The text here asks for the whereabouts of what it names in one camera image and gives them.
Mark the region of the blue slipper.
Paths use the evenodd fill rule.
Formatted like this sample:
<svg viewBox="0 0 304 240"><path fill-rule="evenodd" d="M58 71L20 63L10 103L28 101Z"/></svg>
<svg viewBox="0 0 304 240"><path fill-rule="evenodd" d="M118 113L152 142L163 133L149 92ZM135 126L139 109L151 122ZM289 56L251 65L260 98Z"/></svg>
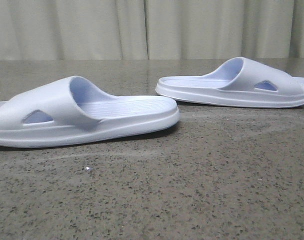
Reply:
<svg viewBox="0 0 304 240"><path fill-rule="evenodd" d="M228 107L292 108L304 105L304 77L235 57L203 76L168 76L155 91L175 100Z"/></svg>
<svg viewBox="0 0 304 240"><path fill-rule="evenodd" d="M46 148L167 129L180 118L163 96L114 96L70 76L0 101L0 146Z"/></svg>

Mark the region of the beige curtain backdrop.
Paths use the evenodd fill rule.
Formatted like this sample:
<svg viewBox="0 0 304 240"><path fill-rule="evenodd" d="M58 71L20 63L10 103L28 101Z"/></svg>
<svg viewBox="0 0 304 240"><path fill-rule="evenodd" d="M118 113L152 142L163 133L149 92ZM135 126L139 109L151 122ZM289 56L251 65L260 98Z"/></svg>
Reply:
<svg viewBox="0 0 304 240"><path fill-rule="evenodd" d="M304 58L304 0L0 0L1 60Z"/></svg>

